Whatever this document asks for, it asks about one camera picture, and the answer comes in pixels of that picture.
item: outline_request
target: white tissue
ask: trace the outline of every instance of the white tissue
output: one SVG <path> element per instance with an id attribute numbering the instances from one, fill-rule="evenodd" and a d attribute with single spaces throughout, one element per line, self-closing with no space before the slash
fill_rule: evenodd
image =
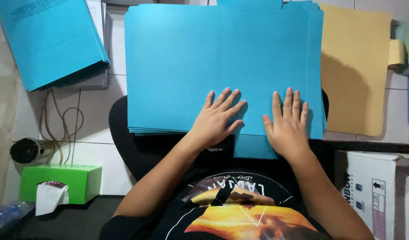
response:
<path id="1" fill-rule="evenodd" d="M 58 205 L 68 204 L 68 185 L 58 188 L 53 182 L 37 185 L 36 216 L 53 212 Z"/>

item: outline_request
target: tissue box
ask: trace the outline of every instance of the tissue box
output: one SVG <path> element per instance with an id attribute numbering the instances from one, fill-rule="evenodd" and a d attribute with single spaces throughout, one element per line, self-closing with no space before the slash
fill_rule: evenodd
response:
<path id="1" fill-rule="evenodd" d="M 68 203 L 85 204 L 99 194 L 101 166 L 45 164 L 25 167 L 20 179 L 19 200 L 35 202 L 37 184 L 62 182 L 68 185 Z"/>

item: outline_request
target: cable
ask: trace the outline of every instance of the cable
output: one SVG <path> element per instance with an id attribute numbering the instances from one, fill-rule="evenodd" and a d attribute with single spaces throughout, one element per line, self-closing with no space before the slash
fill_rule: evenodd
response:
<path id="1" fill-rule="evenodd" d="M 57 140 L 57 139 L 53 136 L 53 134 L 50 132 L 50 130 L 49 130 L 49 124 L 48 124 L 48 121 L 47 121 L 47 98 L 49 97 L 50 94 L 52 94 L 53 103 L 55 104 L 55 109 L 56 109 L 56 111 L 58 112 L 58 115 L 59 115 L 59 117 L 60 117 L 61 120 L 62 120 L 62 126 L 63 126 L 63 128 L 64 128 L 64 136 L 62 137 L 61 140 Z M 80 115 L 82 116 L 82 123 L 80 124 L 79 128 L 77 128 L 77 129 L 74 131 L 74 133 L 72 133 L 72 134 L 70 134 L 70 133 L 68 132 L 67 123 L 65 122 L 65 114 L 66 114 L 66 113 L 68 112 L 68 110 L 70 110 L 70 109 L 76 109 L 77 112 L 80 113 Z M 42 134 L 43 115 L 44 115 L 44 127 L 46 128 L 46 132 L 49 134 L 49 136 L 50 136 L 51 139 L 47 139 L 47 138 L 44 137 L 43 134 Z M 56 150 L 59 151 L 59 155 L 61 156 L 61 158 L 60 158 L 60 160 L 59 160 L 59 164 L 62 164 L 62 162 L 64 162 L 64 164 L 66 164 L 67 161 L 68 161 L 68 159 L 70 158 L 70 152 L 71 152 L 71 137 L 72 137 L 74 134 L 76 134 L 76 133 L 80 130 L 80 128 L 82 128 L 83 122 L 84 122 L 84 115 L 83 115 L 83 112 L 80 111 L 80 109 L 75 108 L 75 107 L 70 107 L 70 108 L 67 108 L 67 109 L 63 112 L 63 114 L 61 115 L 61 112 L 59 112 L 58 106 L 57 106 L 57 104 L 56 104 L 56 99 L 55 99 L 55 95 L 53 94 L 53 89 L 47 89 L 47 90 L 44 92 L 44 99 L 43 99 L 43 106 L 42 106 L 42 114 L 41 114 L 41 116 L 40 116 L 39 131 L 40 131 L 40 134 L 42 135 L 43 139 L 46 139 L 46 140 L 48 140 L 48 141 L 52 141 L 52 142 L 55 144 L 56 149 L 55 149 L 55 151 L 54 151 L 53 154 L 55 154 Z M 63 153 L 62 153 L 61 145 L 62 145 L 62 143 L 63 143 L 65 140 L 67 140 L 67 139 L 68 139 L 68 156 L 67 156 L 67 159 L 64 161 L 64 156 L 63 156 Z"/>

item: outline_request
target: person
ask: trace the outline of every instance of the person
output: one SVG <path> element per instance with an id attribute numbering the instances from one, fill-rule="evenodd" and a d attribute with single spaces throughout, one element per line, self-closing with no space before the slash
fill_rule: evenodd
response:
<path id="1" fill-rule="evenodd" d="M 300 110 L 298 91 L 288 88 L 282 107 L 274 91 L 273 122 L 262 116 L 268 142 L 283 157 L 271 161 L 276 164 L 207 150 L 243 124 L 235 120 L 227 126 L 246 103 L 230 107 L 239 90 L 229 92 L 225 89 L 212 102 L 210 91 L 193 127 L 177 135 L 171 150 L 168 139 L 174 136 L 163 135 L 159 144 L 157 138 L 142 139 L 143 145 L 157 145 L 143 151 L 139 140 L 146 137 L 127 131 L 126 98 L 115 103 L 111 135 L 138 182 L 102 227 L 100 239 L 373 239 L 310 150 L 308 103 Z M 288 170 L 278 168 L 283 162 Z M 296 181 L 286 181 L 289 171 Z"/>

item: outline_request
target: paper stack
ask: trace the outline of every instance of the paper stack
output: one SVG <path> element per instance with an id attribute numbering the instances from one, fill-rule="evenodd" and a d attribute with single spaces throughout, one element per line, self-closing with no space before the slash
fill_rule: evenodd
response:
<path id="1" fill-rule="evenodd" d="M 322 139 L 323 11 L 311 1 L 231 1 L 217 6 L 142 4 L 125 15 L 128 127 L 135 134 L 187 132 L 205 96 L 226 87 L 247 100 L 232 120 L 234 157 L 274 159 L 261 116 L 288 87 L 310 106 L 308 136 Z"/>
<path id="2" fill-rule="evenodd" d="M 108 54 L 110 46 L 110 33 L 112 18 L 107 13 L 107 4 L 102 3 L 101 0 L 86 0 L 90 16 L 95 24 L 95 28 L 98 31 L 98 35 L 104 44 L 104 49 Z M 99 73 L 97 76 L 92 76 L 86 80 L 70 86 L 70 88 L 81 88 L 83 90 L 102 90 L 108 87 L 107 71 Z"/>
<path id="3" fill-rule="evenodd" d="M 109 67 L 84 0 L 0 0 L 0 22 L 27 90 L 72 84 Z"/>

